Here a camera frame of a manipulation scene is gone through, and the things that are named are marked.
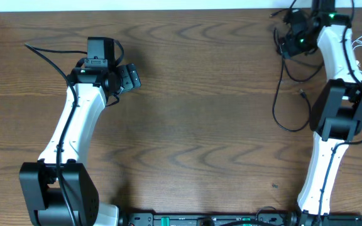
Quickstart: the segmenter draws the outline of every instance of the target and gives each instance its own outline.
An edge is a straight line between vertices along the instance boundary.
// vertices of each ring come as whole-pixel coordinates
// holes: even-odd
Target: white wall
[[[362,0],[354,0],[362,7]],[[292,0],[0,0],[0,12],[96,11],[169,9],[287,8]],[[312,0],[297,0],[295,7],[309,8]],[[351,7],[350,0],[336,0],[336,7]]]

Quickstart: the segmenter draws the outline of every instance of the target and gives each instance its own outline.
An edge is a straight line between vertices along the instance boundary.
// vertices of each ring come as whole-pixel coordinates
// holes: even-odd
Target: cable plug
[[[306,99],[307,98],[307,94],[305,94],[304,90],[300,89],[300,95],[302,98]]]

